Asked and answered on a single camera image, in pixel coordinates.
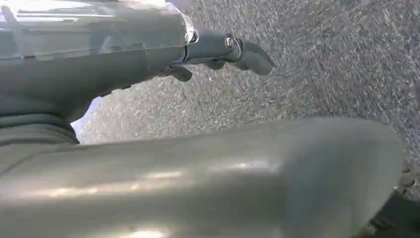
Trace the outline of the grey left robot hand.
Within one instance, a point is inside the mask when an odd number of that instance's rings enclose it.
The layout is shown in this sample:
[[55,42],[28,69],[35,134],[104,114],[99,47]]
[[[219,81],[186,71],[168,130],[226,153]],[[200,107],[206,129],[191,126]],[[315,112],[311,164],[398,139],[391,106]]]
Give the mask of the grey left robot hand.
[[3,238],[349,238],[398,185],[390,126],[277,120],[192,136],[81,145],[96,97],[189,64],[267,75],[257,44],[197,31],[163,0],[0,3]]

